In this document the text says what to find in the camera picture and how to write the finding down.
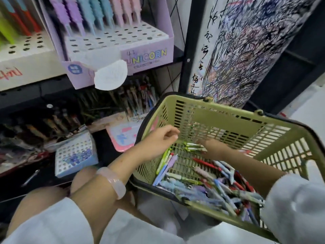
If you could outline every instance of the shopping basket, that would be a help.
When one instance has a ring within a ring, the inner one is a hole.
[[[207,172],[212,168],[198,165],[193,153],[184,149],[183,142],[197,142],[199,138],[215,138],[234,149],[250,150],[249,156],[280,170],[299,174],[307,179],[306,162],[314,160],[325,178],[325,149],[315,132],[308,126],[293,120],[269,115],[261,110],[249,112],[213,103],[209,98],[198,98],[180,93],[162,96],[144,119],[136,143],[144,139],[152,128],[171,124],[180,130],[179,139],[173,145],[178,160],[169,172],[198,180],[192,167],[200,166]],[[176,201],[189,208],[235,225],[262,237],[276,240],[267,226],[260,227],[236,217],[212,210],[186,199],[178,199],[172,193],[152,186],[161,156],[136,169],[130,182],[149,193]]]

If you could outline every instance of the pen display stand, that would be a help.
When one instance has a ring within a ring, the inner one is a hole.
[[[14,44],[0,46],[0,91],[65,74],[36,5],[33,0],[24,1],[42,31],[19,35]]]
[[[98,164],[95,141],[89,131],[57,149],[55,154],[55,176],[61,178]]]
[[[103,31],[95,31],[96,36],[90,32],[83,37],[79,33],[64,35],[64,45],[58,35],[61,31],[55,29],[43,1],[39,2],[52,41],[76,89],[93,85],[98,69],[120,59],[127,62],[128,75],[173,62],[174,33],[166,0],[156,0],[156,28],[143,21],[123,28],[105,26]]]
[[[144,139],[155,126],[173,125],[180,130],[179,139],[172,146],[178,160],[169,172],[187,179],[200,180],[202,177],[193,170],[199,166],[205,172],[216,174],[214,168],[198,164],[192,157],[204,160],[200,153],[189,153],[184,142],[196,143],[206,137],[218,139],[236,150],[249,150],[248,156],[279,170],[308,178],[307,160],[314,160],[325,178],[325,148],[316,133],[308,126],[263,113],[236,109],[216,104],[212,99],[192,95],[169,93],[162,96],[155,108],[144,119],[138,132],[136,143]],[[259,226],[242,221],[238,216],[228,216],[195,201],[177,198],[174,194],[152,186],[161,157],[139,166],[130,182],[149,193],[176,201],[193,210],[227,222],[239,228],[277,241],[263,221],[257,218]]]

